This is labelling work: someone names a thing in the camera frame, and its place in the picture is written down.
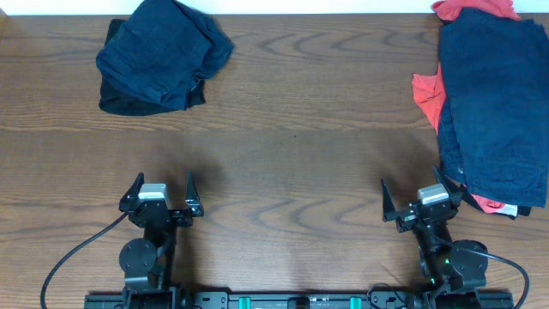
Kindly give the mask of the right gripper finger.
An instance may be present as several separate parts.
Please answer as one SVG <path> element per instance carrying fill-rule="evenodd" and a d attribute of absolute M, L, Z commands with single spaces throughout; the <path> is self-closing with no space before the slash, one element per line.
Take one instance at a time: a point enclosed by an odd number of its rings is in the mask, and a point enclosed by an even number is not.
<path fill-rule="evenodd" d="M 381 186 L 383 190 L 383 221 L 394 221 L 396 215 L 395 205 L 384 179 L 381 179 Z"/>
<path fill-rule="evenodd" d="M 443 175 L 439 167 L 434 165 L 432 169 L 435 179 L 449 193 L 449 197 L 458 198 L 460 196 L 460 188 L 451 179 Z"/>

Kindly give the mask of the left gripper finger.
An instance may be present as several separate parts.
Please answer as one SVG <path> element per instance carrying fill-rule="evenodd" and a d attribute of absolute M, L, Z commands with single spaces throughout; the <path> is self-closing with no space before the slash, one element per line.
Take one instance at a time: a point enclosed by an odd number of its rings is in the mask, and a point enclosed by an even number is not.
<path fill-rule="evenodd" d="M 135 207 L 139 205 L 138 194 L 144 183 L 144 173 L 139 172 L 132 186 L 126 191 L 126 193 L 121 197 L 119 201 L 118 209 L 121 212 L 132 211 Z"/>
<path fill-rule="evenodd" d="M 188 171 L 188 173 L 187 173 L 185 202 L 186 202 L 186 204 L 188 206 L 188 209 L 190 210 L 191 215 L 193 217 L 203 217 L 204 216 L 204 208 L 202 206 L 201 199 L 198 195 L 198 192 L 197 192 L 195 184 L 194 184 L 192 171 Z"/>

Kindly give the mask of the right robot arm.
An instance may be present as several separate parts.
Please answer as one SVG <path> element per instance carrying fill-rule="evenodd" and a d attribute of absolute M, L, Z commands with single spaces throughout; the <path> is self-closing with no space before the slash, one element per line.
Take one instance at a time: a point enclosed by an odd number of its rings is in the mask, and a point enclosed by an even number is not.
<path fill-rule="evenodd" d="M 462 202 L 463 192 L 437 167 L 436 184 L 418 190 L 417 199 L 398 210 L 385 180 L 383 221 L 393 221 L 400 233 L 414 234 L 419 261 L 431 286 L 406 298 L 407 308 L 480 308 L 478 289 L 486 285 L 487 248 L 474 240 L 454 241 L 448 221 Z"/>

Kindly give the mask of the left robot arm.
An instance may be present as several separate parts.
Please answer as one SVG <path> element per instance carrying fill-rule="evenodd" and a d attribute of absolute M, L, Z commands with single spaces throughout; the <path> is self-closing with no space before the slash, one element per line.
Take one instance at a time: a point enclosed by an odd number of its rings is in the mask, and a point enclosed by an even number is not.
<path fill-rule="evenodd" d="M 119 210 L 143 230 L 119 253 L 124 272 L 124 308 L 191 308 L 192 296 L 172 281 L 177 231 L 204 215 L 192 172 L 187 173 L 184 206 L 171 209 L 167 185 L 147 184 L 139 173 L 119 202 Z"/>

